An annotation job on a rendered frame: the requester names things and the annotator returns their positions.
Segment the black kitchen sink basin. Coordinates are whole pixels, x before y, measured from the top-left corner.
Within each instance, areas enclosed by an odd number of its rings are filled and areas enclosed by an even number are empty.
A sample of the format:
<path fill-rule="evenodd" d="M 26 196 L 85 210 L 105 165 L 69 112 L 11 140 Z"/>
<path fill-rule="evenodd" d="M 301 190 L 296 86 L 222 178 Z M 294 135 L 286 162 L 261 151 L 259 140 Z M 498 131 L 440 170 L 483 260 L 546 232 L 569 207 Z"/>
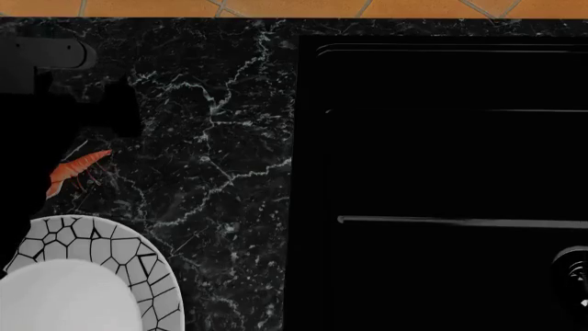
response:
<path fill-rule="evenodd" d="M 288 320 L 299 331 L 588 331 L 588 38 L 300 38 Z"/>

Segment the white crackle pattern plate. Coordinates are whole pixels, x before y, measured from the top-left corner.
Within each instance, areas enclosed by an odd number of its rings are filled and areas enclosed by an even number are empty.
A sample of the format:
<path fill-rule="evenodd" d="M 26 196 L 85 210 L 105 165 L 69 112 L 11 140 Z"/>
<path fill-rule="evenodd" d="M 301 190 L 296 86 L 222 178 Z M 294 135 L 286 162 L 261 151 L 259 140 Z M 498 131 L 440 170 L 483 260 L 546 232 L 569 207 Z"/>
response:
<path fill-rule="evenodd" d="M 89 261 L 110 269 L 127 284 L 139 305 L 143 331 L 186 331 L 175 274 L 142 235 L 126 225 L 88 215 L 54 215 L 30 223 L 4 272 L 56 258 Z"/>

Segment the black sink drain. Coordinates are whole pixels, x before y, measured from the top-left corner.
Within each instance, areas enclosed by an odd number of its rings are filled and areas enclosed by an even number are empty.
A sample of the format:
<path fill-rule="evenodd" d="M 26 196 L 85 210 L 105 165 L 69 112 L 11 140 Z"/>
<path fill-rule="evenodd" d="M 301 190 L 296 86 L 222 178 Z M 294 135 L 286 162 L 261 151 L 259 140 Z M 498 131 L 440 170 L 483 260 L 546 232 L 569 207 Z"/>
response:
<path fill-rule="evenodd" d="M 588 314 L 588 246 L 561 250 L 552 260 L 551 279 L 562 305 L 574 314 Z"/>

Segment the orange shrimp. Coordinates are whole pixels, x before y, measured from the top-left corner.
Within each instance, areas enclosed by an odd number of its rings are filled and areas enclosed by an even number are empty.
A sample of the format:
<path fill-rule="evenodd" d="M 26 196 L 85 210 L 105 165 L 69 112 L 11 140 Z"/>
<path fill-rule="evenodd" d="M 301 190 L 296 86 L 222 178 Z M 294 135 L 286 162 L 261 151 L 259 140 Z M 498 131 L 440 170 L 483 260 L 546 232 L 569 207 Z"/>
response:
<path fill-rule="evenodd" d="M 97 151 L 74 159 L 71 162 L 60 163 L 50 174 L 51 186 L 46 191 L 46 200 L 55 197 L 62 189 L 63 183 L 70 178 L 77 178 L 92 165 L 98 165 L 101 159 L 112 154 L 111 150 Z"/>

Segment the white robot torso cover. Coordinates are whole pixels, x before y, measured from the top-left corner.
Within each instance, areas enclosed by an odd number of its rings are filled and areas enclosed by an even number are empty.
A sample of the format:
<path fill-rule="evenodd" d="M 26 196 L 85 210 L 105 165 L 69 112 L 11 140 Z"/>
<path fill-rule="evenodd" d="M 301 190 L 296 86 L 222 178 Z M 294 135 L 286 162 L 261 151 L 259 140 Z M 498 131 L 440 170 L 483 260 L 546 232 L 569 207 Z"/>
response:
<path fill-rule="evenodd" d="M 139 305 L 109 269 L 53 259 L 0 280 L 0 331 L 142 331 Z"/>

